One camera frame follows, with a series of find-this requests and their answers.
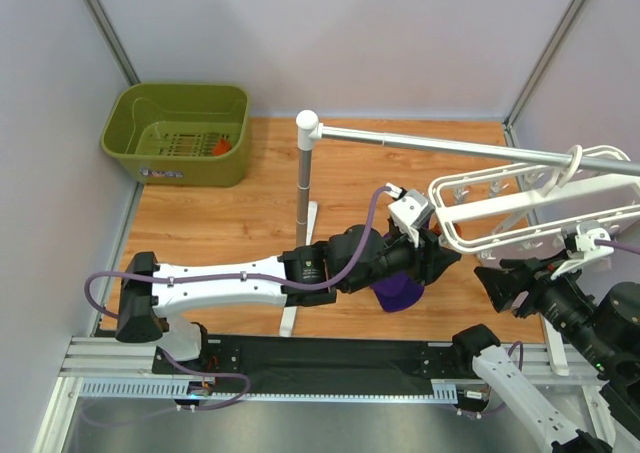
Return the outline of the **purple cloth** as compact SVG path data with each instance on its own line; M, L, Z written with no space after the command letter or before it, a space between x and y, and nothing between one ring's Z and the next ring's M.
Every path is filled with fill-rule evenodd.
M372 284L371 289L383 311L396 313L415 305L422 298L425 287L401 271Z

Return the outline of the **white clip sock hanger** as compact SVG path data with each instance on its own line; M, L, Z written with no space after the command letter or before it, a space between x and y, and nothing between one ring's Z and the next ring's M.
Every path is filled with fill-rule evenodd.
M602 229L616 220L639 216L639 206L634 204L517 229L515 225L538 207L620 188L638 191L639 165L630 161L626 153L608 145L587 149L575 145L563 154L506 147L502 151L501 157L512 159L512 164L439 177L428 188L429 201L434 207L444 241L461 254L480 254L511 244L532 243L555 237L566 227L590 222L596 222ZM493 185L505 178L523 178L532 173L548 174L549 178L539 188L530 187L468 204L448 206L442 198L444 189L465 189L478 183ZM459 223L498 215L506 215L507 218L489 234L476 239L464 239L455 229Z

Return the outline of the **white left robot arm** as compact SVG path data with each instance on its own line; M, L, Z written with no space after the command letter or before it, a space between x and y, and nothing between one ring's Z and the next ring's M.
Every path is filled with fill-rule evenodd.
M422 229L416 241L383 237L354 225L326 241L253 262L185 267L158 262L152 252L130 261L121 281L116 339L155 344L177 361L200 358L204 329L183 313L216 306L314 307L335 302L400 273L427 286L461 258Z

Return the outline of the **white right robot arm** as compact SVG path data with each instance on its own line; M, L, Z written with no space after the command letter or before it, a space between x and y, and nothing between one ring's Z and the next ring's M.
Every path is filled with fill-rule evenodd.
M457 368L474 375L499 396L544 452L636 452L639 449L639 286L615 284L601 302L583 293L579 274L558 257L503 260L499 267L474 271L498 312L511 310L546 322L540 372L513 363L497 336L484 324L454 335ZM560 413L537 389L580 380L564 348L571 347L593 368L588 381L601 384L598 397L606 409L601 422L611 437L600 439Z

